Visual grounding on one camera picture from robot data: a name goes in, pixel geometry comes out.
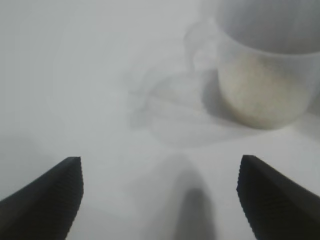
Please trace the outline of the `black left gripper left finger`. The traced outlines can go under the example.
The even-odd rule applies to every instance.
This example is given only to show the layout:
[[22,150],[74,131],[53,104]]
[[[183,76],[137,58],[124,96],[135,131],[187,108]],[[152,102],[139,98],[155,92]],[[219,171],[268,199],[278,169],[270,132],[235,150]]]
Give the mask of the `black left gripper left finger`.
[[2,240],[64,240],[84,194],[80,157],[68,157],[0,202]]

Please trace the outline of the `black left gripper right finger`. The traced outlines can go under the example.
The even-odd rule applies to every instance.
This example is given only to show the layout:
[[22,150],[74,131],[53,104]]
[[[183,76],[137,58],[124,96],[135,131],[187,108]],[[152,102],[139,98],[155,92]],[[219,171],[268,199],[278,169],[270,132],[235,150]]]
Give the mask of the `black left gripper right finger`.
[[236,191],[257,240],[318,240],[320,198],[258,157],[243,155]]

